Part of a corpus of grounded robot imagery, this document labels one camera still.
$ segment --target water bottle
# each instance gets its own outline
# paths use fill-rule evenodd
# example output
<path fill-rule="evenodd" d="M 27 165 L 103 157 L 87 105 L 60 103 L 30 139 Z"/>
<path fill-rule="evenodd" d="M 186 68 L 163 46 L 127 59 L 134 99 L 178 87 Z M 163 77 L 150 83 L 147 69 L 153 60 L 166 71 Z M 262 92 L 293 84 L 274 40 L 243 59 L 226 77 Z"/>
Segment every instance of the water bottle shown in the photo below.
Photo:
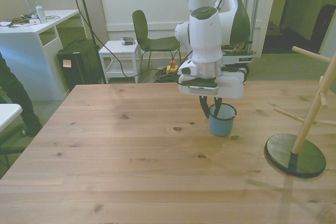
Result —
<path fill-rule="evenodd" d="M 47 21 L 46 15 L 44 13 L 43 7 L 40 6 L 39 2 L 36 2 L 36 11 L 37 11 L 37 14 L 38 14 L 38 17 L 39 17 L 41 23 L 47 23 L 48 21 Z"/>

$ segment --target electronics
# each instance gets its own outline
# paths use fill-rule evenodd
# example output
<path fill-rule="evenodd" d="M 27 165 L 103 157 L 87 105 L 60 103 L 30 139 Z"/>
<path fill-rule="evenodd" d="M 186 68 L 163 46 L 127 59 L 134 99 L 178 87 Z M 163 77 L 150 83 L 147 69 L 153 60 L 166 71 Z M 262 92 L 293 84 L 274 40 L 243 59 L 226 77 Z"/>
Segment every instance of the electronics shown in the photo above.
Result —
<path fill-rule="evenodd" d="M 29 23 L 32 25 L 38 25 L 38 24 L 41 24 L 41 21 L 38 18 L 31 18 L 29 20 Z"/>
<path fill-rule="evenodd" d="M 57 58 L 70 91 L 78 84 L 100 83 L 102 72 L 92 39 L 71 42 Z"/>
<path fill-rule="evenodd" d="M 134 39 L 131 37 L 121 37 L 121 43 L 125 46 L 127 45 L 133 45 Z"/>

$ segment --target black round base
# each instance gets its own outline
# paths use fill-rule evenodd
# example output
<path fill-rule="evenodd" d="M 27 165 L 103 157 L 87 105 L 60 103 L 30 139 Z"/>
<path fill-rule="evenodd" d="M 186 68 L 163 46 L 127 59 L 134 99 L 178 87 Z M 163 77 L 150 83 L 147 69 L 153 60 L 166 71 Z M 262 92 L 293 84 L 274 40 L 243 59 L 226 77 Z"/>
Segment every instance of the black round base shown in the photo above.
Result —
<path fill-rule="evenodd" d="M 291 152 L 297 136 L 278 134 L 265 145 L 265 155 L 281 171 L 300 178 L 314 178 L 326 168 L 324 154 L 314 144 L 305 140 L 299 154 Z"/>

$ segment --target wheel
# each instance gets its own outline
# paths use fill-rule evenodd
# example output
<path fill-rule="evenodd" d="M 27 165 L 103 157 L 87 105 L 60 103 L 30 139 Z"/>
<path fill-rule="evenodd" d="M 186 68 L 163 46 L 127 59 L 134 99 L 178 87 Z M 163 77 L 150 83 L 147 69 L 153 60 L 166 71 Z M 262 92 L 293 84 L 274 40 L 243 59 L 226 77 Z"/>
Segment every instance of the wheel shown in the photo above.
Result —
<path fill-rule="evenodd" d="M 240 72 L 243 72 L 244 73 L 244 82 L 246 81 L 246 78 L 248 76 L 248 74 L 250 73 L 250 68 L 247 66 L 246 63 L 236 63 L 236 64 L 232 64 L 232 65 L 229 65 L 231 67 L 234 67 L 234 68 L 238 68 L 238 70 Z"/>

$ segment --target wooden pole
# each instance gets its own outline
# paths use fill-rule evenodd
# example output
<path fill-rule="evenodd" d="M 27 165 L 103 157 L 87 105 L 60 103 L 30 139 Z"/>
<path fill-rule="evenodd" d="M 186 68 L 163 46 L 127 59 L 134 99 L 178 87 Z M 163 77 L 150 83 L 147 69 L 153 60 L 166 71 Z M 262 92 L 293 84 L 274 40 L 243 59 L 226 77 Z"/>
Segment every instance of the wooden pole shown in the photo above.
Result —
<path fill-rule="evenodd" d="M 317 60 L 322 60 L 326 63 L 330 63 L 331 62 L 331 59 L 325 57 L 325 56 L 322 56 L 322 55 L 318 55 L 318 54 L 314 54 L 313 52 L 310 52 L 310 51 L 307 51 L 307 50 L 304 50 L 302 48 L 299 48 L 299 47 L 293 47 L 292 50 L 294 52 L 299 52 L 300 54 L 303 54 L 303 55 L 306 55 L 306 56 L 309 56 L 311 58 L 314 58 L 314 59 L 317 59 Z"/>
<path fill-rule="evenodd" d="M 312 52 L 308 52 L 305 51 L 303 52 L 303 54 L 310 56 L 310 54 L 313 54 Z M 299 154 L 299 152 L 301 151 L 301 148 L 303 146 L 304 141 L 306 140 L 306 137 L 309 133 L 309 130 L 315 120 L 315 117 L 321 107 L 321 98 L 320 98 L 320 93 L 323 92 L 324 94 L 327 93 L 328 89 L 330 88 L 330 85 L 334 79 L 334 77 L 336 76 L 336 51 L 330 61 L 330 64 L 325 72 L 325 75 L 321 81 L 321 84 L 319 85 L 319 89 L 318 92 L 315 95 L 315 98 L 313 100 L 313 103 L 309 109 L 308 115 L 305 119 L 305 121 L 303 122 L 303 125 L 300 129 L 300 132 L 298 134 L 298 137 L 294 143 L 293 149 L 292 149 L 292 153 L 294 154 Z"/>
<path fill-rule="evenodd" d="M 288 112 L 286 112 L 286 111 L 284 111 L 284 110 L 281 110 L 281 109 L 278 109 L 278 108 L 274 108 L 274 111 L 276 111 L 276 112 L 278 112 L 278 113 L 280 113 L 280 114 L 283 114 L 283 115 L 285 115 L 285 116 L 288 116 L 289 118 L 292 118 L 292 119 L 294 119 L 294 120 L 296 120 L 296 121 L 299 121 L 299 122 L 301 122 L 301 123 L 304 122 L 304 119 L 303 119 L 303 118 L 300 118 L 300 117 L 298 117 L 298 116 L 296 116 L 296 115 L 293 115 L 293 114 L 291 114 L 291 113 L 288 113 Z M 334 125 L 334 126 L 336 126 L 336 122 L 325 121 L 325 120 L 319 120 L 319 119 L 315 119 L 313 123 L 314 123 L 314 124 L 316 124 L 316 123 L 322 123 L 322 124 L 327 124 L 327 125 Z"/>

